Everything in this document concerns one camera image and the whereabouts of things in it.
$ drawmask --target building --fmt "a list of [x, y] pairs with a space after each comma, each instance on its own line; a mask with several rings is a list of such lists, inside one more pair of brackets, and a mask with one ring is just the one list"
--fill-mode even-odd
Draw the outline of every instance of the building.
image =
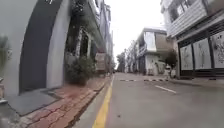
[[125, 72], [134, 73], [137, 72], [137, 43], [132, 41], [130, 47], [126, 50], [125, 53]]
[[66, 42], [74, 44], [75, 56], [112, 55], [110, 8], [103, 0], [7, 0], [0, 2], [0, 17], [0, 35], [10, 45], [6, 97], [62, 86]]
[[162, 0], [167, 36], [178, 52], [178, 76], [224, 76], [224, 1]]
[[126, 52], [126, 72], [139, 72], [145, 75], [163, 74], [165, 57], [172, 49], [166, 40], [166, 31], [144, 28], [136, 41]]

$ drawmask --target street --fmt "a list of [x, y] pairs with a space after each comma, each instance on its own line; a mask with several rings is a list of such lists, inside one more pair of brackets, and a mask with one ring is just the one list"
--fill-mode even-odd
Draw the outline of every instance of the street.
[[73, 128], [224, 127], [223, 89], [145, 78], [115, 74]]

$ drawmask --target white building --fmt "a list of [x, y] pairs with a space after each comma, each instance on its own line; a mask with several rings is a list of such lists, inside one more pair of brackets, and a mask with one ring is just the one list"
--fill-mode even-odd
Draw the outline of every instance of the white building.
[[127, 71], [146, 75], [163, 74], [165, 64], [161, 61], [170, 49], [172, 44], [166, 40], [166, 31], [145, 28], [127, 50]]
[[162, 0], [168, 38], [181, 77], [224, 75], [224, 1]]

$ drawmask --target storefront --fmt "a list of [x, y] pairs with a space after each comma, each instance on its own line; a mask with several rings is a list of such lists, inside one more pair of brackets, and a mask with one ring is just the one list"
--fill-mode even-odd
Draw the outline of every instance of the storefront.
[[178, 43], [181, 77], [224, 76], [224, 20]]

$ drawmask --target shrub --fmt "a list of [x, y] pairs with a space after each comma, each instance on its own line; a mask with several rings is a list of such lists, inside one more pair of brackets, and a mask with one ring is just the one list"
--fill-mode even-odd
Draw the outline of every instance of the shrub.
[[71, 65], [66, 64], [66, 80], [70, 84], [85, 85], [86, 81], [93, 77], [95, 66], [91, 59], [81, 57]]

